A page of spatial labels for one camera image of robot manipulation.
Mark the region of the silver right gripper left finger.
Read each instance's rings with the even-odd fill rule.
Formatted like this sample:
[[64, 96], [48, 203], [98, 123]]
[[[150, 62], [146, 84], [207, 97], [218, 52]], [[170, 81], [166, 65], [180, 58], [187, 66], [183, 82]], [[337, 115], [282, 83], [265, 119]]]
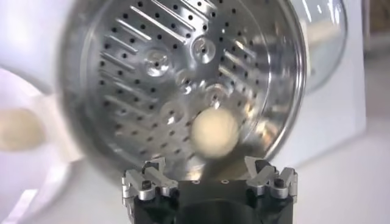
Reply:
[[134, 213], [135, 200], [152, 201], [159, 192], [164, 197], [172, 197], [179, 188], [176, 180], [164, 175], [164, 157], [146, 161], [141, 171], [126, 170], [122, 177], [122, 203], [128, 213]]

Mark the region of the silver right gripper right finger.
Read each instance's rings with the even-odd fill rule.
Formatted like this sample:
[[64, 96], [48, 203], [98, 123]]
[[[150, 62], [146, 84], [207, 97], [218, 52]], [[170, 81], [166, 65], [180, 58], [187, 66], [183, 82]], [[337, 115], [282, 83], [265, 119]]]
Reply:
[[269, 194], [279, 200], [297, 199], [297, 172], [293, 168], [285, 167], [279, 172], [268, 161], [253, 156], [245, 156], [244, 162], [250, 175], [246, 184], [256, 196]]

